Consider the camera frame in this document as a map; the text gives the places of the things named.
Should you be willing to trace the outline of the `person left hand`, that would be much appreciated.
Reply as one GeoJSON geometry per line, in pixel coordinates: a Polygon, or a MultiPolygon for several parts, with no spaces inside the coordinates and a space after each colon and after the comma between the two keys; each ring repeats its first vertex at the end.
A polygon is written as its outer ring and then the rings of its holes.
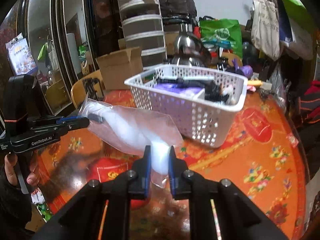
{"type": "MultiPolygon", "coordinates": [[[[4,158],[4,169],[8,182],[13,185],[18,185],[18,179],[14,171],[14,166],[17,164],[17,155],[9,153],[4,158]]],[[[27,183],[31,186],[36,186],[40,181],[39,165],[37,155],[33,155],[29,165],[29,176],[27,177],[27,183]]]]}

